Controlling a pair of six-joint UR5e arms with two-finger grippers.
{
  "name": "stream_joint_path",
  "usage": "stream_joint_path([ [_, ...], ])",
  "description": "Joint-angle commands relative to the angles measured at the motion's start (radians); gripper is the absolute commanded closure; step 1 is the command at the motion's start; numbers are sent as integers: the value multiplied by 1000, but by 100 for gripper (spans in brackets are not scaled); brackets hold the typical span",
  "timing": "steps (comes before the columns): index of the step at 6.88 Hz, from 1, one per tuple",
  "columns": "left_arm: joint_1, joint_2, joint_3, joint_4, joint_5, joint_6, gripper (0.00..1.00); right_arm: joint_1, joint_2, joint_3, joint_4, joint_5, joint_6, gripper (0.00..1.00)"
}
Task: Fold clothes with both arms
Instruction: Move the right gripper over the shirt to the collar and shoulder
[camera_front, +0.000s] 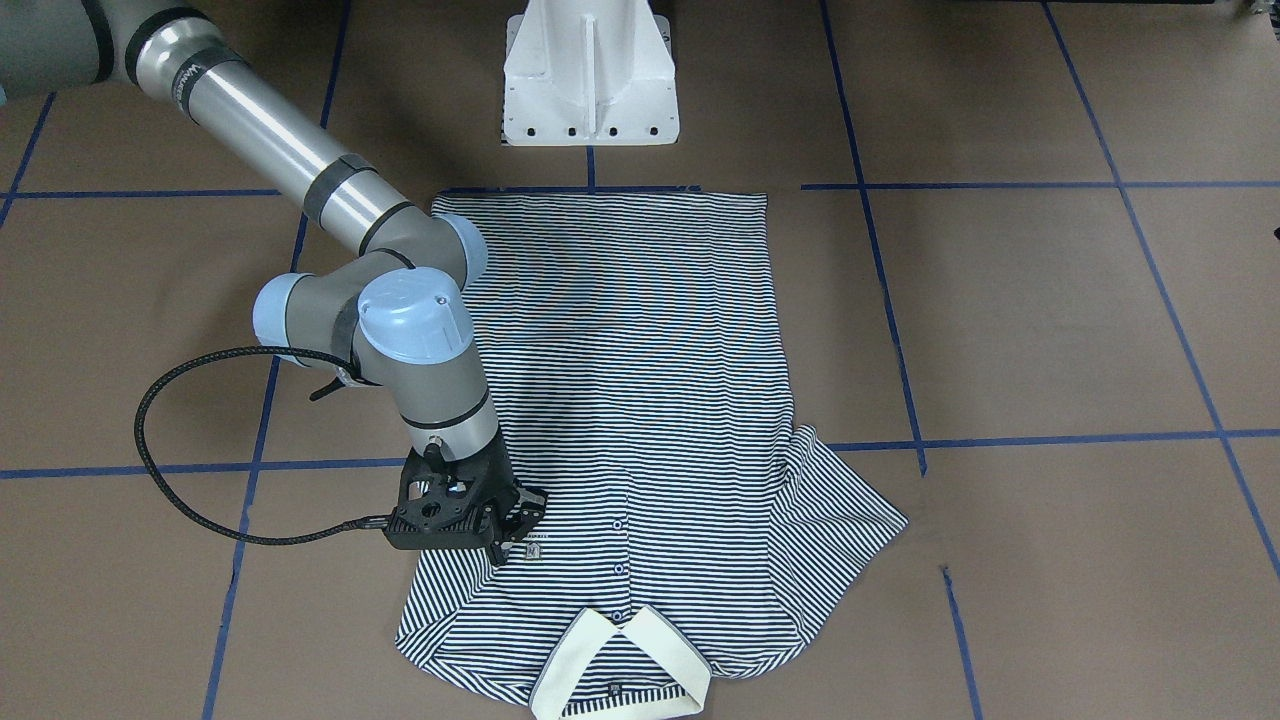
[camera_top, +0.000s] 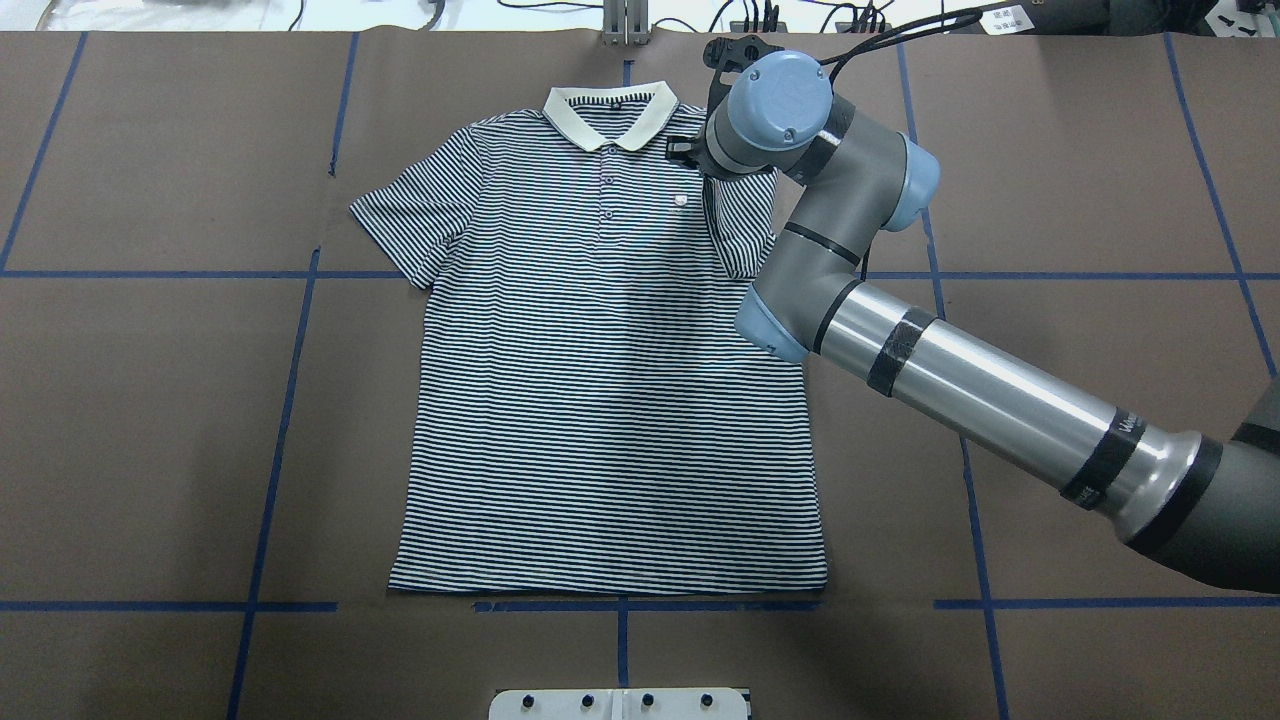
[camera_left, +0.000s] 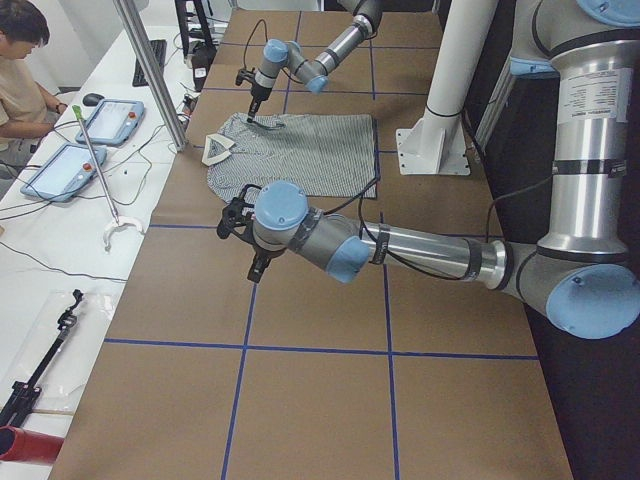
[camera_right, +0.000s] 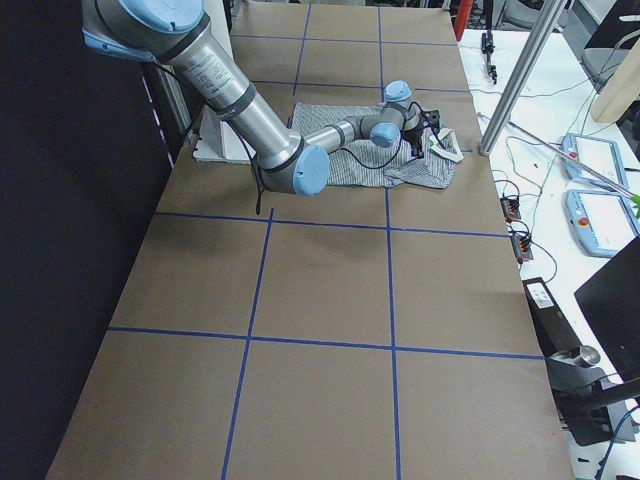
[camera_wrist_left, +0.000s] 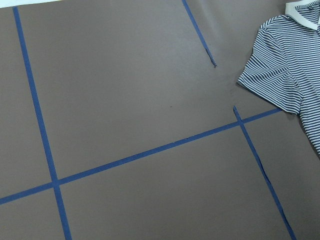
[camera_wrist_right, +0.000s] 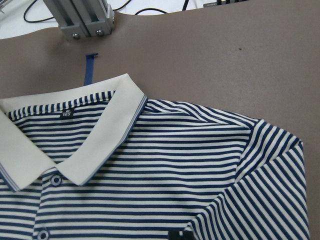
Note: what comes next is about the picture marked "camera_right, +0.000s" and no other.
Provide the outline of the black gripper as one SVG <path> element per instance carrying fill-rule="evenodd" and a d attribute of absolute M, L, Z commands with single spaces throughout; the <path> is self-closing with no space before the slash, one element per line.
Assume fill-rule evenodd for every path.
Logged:
<path fill-rule="evenodd" d="M 423 117 L 415 117 L 403 126 L 403 140 L 412 150 L 424 149 L 424 130 L 428 122 Z"/>

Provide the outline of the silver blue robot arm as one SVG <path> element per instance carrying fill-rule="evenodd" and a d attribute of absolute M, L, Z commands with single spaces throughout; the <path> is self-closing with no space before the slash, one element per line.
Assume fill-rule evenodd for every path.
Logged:
<path fill-rule="evenodd" d="M 421 158 L 425 113 L 409 85 L 384 89 L 379 113 L 351 116 L 311 135 L 289 129 L 211 32 L 201 1 L 85 1 L 86 45 L 103 55 L 170 65 L 198 91 L 255 155 L 256 183 L 269 191 L 314 196 L 328 183 L 331 153 L 353 141 L 382 148 L 407 142 Z"/>

